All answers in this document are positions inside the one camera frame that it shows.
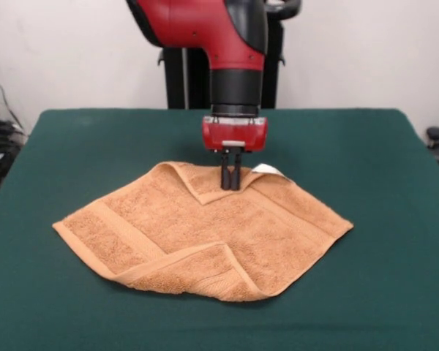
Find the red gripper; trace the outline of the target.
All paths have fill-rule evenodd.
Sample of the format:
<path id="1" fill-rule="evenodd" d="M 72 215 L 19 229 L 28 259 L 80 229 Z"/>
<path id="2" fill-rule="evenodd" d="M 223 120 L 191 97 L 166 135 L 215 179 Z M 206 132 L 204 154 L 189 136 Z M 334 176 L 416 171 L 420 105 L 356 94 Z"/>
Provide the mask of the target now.
<path id="1" fill-rule="evenodd" d="M 264 149 L 268 132 L 266 117 L 218 117 L 204 116 L 202 120 L 202 136 L 208 150 L 222 151 L 221 155 L 221 188 L 223 190 L 240 190 L 242 150 L 256 152 Z M 234 169 L 230 174 L 229 150 L 234 155 Z"/>

